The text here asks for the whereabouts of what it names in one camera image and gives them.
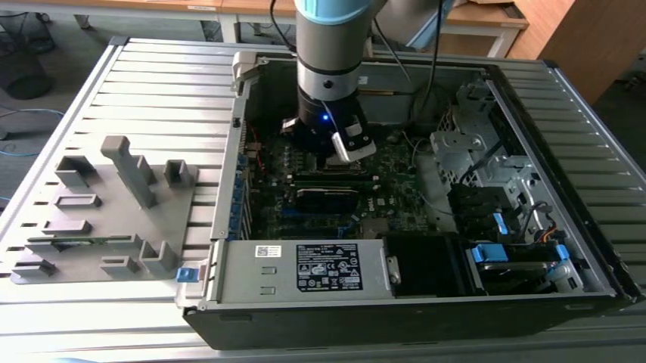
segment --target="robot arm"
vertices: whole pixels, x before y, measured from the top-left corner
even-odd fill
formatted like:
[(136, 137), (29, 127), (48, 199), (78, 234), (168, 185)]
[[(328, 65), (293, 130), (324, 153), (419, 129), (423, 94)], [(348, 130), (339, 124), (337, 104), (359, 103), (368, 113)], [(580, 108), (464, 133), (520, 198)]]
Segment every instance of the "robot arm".
[[(440, 0), (295, 0), (299, 113), (288, 127), (307, 126), (311, 151), (336, 152), (349, 163), (371, 155), (375, 143), (359, 105), (357, 68), (363, 45), (377, 16), (385, 36), (421, 48), (435, 36)], [(454, 0), (443, 1), (451, 9)], [(415, 18), (415, 25), (397, 24)]]

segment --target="white sticker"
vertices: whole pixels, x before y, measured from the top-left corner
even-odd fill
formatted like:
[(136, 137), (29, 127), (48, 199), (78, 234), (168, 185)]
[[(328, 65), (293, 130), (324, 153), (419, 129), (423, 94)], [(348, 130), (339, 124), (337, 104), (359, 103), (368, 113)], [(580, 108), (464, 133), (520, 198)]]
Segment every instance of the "white sticker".
[(256, 257), (280, 257), (281, 246), (256, 246), (255, 256)]
[(188, 9), (189, 10), (215, 11), (215, 7), (213, 6), (193, 6), (193, 5), (189, 5), (188, 6)]

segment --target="metal slotted table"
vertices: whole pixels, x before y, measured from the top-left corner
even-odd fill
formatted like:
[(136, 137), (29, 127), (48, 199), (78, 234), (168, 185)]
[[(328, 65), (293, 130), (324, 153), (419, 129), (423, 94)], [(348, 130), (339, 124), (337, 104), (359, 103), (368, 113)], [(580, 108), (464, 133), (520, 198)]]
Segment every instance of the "metal slotted table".
[[(571, 321), (546, 332), (504, 340), (468, 340), (428, 345), (347, 346), (300, 350), (213, 351), (181, 318), (175, 281), (98, 282), (18, 286), (8, 273), (18, 242), (8, 225), (36, 213), (34, 202), (56, 182), (53, 167), (68, 150), (88, 150), (104, 135), (127, 135), (149, 164), (183, 159), (199, 167), (184, 239), (184, 261), (207, 257), (215, 197), (233, 92), (231, 64), (237, 51), (277, 47), (114, 39), (97, 62), (38, 159), (0, 219), (0, 346), (37, 358), (89, 361), (231, 359), (325, 361), (379, 357), (464, 355), (535, 361), (551, 358), (615, 358), (611, 346), (642, 355), (646, 306), (602, 318)], [(408, 58), (424, 58), (405, 54)], [(443, 57), (472, 63), (474, 58)], [(558, 68), (538, 61), (491, 60), (520, 96), (552, 152), (602, 231), (615, 245), (639, 285), (646, 285), (646, 178), (591, 113)]]

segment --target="motherboard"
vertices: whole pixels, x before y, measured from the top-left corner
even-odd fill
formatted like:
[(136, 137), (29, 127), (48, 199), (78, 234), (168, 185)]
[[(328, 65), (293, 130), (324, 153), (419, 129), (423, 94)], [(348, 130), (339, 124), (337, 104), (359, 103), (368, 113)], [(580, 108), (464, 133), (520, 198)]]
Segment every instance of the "motherboard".
[(431, 228), (412, 148), (388, 139), (391, 127), (372, 126), (377, 153), (349, 164), (297, 150), (277, 132), (260, 141), (249, 129), (252, 239), (372, 239)]

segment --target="green circuit board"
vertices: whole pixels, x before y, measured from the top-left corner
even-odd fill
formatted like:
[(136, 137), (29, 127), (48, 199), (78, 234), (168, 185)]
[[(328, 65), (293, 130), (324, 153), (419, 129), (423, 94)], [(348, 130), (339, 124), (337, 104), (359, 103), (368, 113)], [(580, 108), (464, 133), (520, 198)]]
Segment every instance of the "green circuit board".
[[(391, 130), (377, 128), (384, 136)], [(411, 148), (401, 141), (375, 137), (377, 152), (356, 163), (341, 164), (291, 146), (279, 135), (255, 143), (251, 161), (252, 239), (375, 238), (387, 231), (427, 231), (431, 227), (417, 194), (411, 167)], [(295, 208), (297, 191), (352, 191), (357, 195), (351, 212), (301, 213)]]

